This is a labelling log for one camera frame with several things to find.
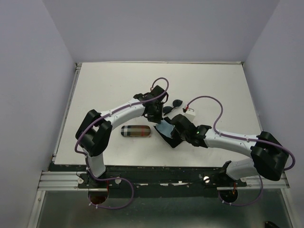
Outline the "black round sunglasses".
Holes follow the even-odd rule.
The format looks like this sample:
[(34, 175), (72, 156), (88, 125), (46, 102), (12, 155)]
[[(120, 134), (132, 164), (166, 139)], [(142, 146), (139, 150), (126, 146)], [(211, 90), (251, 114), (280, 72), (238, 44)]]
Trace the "black round sunglasses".
[(172, 105), (171, 105), (171, 106), (165, 106), (165, 107), (163, 107), (163, 110), (162, 110), (163, 115), (169, 114), (169, 113), (172, 112), (175, 108), (180, 107), (182, 104), (183, 104), (183, 101), (182, 101), (182, 100), (180, 100), (180, 99), (175, 99), (175, 100), (172, 102)]

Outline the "aluminium frame rail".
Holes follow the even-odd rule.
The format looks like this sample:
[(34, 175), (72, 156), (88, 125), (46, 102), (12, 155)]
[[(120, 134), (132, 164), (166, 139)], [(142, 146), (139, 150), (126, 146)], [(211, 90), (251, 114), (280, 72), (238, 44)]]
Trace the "aluminium frame rail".
[(40, 176), (40, 191), (72, 191), (78, 190), (76, 172), (44, 171)]

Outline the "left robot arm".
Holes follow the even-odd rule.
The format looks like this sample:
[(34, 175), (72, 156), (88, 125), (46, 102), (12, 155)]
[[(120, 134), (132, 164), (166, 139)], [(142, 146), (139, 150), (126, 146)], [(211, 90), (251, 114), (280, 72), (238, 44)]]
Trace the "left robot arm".
[(152, 91), (136, 94), (127, 103), (103, 112), (90, 110), (76, 132), (75, 152), (85, 156), (87, 170), (91, 173), (89, 182), (96, 188), (105, 183), (106, 167), (103, 152), (106, 150), (112, 131), (137, 117), (145, 117), (149, 122), (159, 124), (163, 104), (168, 100), (168, 93), (160, 86)]

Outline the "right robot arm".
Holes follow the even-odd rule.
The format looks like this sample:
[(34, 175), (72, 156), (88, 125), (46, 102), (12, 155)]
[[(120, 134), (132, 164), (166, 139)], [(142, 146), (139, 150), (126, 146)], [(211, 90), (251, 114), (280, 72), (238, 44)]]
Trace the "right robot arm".
[(187, 117), (179, 114), (170, 123), (173, 137), (180, 137), (195, 147), (218, 148), (240, 153), (247, 157), (241, 161), (228, 161), (219, 173), (218, 180), (229, 186), (243, 177), (260, 175), (271, 181), (278, 181), (285, 170), (290, 156), (288, 151), (265, 131), (259, 135), (231, 134), (217, 132), (208, 125), (195, 126)]

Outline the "black glasses case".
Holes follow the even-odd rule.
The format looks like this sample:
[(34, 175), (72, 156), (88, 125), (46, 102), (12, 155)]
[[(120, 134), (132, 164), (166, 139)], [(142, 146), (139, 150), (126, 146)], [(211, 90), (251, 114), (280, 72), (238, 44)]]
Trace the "black glasses case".
[(165, 117), (161, 120), (161, 123), (156, 124), (154, 128), (171, 148), (176, 148), (183, 142), (180, 135), (171, 124), (171, 119), (169, 117)]

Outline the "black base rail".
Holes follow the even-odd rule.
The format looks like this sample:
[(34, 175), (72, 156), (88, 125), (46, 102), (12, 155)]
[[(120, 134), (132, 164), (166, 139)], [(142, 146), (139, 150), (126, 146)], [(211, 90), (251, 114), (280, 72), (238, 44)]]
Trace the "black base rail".
[(72, 189), (84, 190), (94, 199), (106, 197), (135, 198), (215, 198), (218, 188), (234, 198), (238, 187), (245, 187), (240, 180), (223, 176), (221, 168), (164, 167), (164, 166), (112, 166), (99, 180), (95, 180), (84, 165), (50, 164), (50, 172), (61, 175), (64, 183), (73, 181)]

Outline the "plaid glasses case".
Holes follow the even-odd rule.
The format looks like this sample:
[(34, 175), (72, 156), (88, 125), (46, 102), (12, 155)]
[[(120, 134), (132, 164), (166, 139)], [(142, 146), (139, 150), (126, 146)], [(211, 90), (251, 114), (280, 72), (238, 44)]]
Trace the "plaid glasses case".
[(124, 125), (121, 127), (123, 137), (148, 137), (151, 129), (147, 125)]

